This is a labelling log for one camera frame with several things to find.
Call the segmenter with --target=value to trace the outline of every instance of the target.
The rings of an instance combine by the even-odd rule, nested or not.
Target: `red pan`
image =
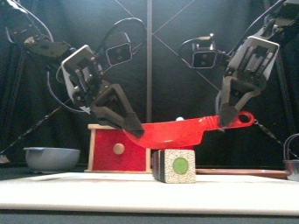
[[[127,131],[125,135],[135,144],[144,148],[180,149],[200,144],[205,130],[223,129],[217,125],[217,120],[219,116],[215,115],[175,122],[143,123],[144,134],[140,137],[133,136]],[[248,127],[253,121],[252,114],[241,111],[225,129]]]

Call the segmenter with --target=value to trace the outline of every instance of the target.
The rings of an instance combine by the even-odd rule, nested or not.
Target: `black curtain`
[[[108,29],[121,18],[132,15],[147,23],[147,1],[131,0],[27,0],[21,4],[48,26],[55,41],[65,41],[75,48],[89,45],[96,49]],[[193,71],[180,61],[176,53],[187,39],[213,33],[217,48],[228,52],[257,16],[264,12],[264,1],[251,0],[153,0],[153,122],[215,115],[215,97],[220,90],[224,67]],[[261,27],[256,24],[249,34]],[[140,31],[123,27],[137,43]],[[1,93],[1,149],[57,107],[47,90],[47,76],[39,59],[21,57],[17,45],[5,37],[0,22],[0,93]],[[244,110],[284,141],[292,134],[287,117],[293,117],[297,131],[297,38],[281,51],[285,84],[281,92],[280,73],[271,73],[265,90],[252,99]],[[125,90],[140,121],[145,122],[145,45],[133,59],[105,73],[112,83]],[[68,99],[63,84],[51,74],[51,85],[63,101]],[[285,113],[284,94],[292,101],[291,115]],[[15,163],[24,162],[25,146],[68,147],[81,150],[80,162],[88,162],[89,130],[95,123],[88,114],[72,114],[60,109],[27,138],[8,151]],[[283,147],[260,128],[227,129],[204,133],[195,147],[196,165],[208,167],[283,168]]]

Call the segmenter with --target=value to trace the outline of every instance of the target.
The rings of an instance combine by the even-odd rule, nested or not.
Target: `metal bowl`
[[[284,141],[284,169],[285,169],[285,175],[287,175],[287,179],[293,180],[293,181],[299,181],[299,159],[291,159],[291,155],[289,155],[291,154],[291,147],[289,146],[291,146],[291,142],[297,137],[299,137],[299,133],[292,134]]]
[[[25,162],[33,172],[67,172],[80,159],[80,151],[73,149],[31,147],[24,150]]]
[[[299,159],[284,160],[287,179],[299,181]]]

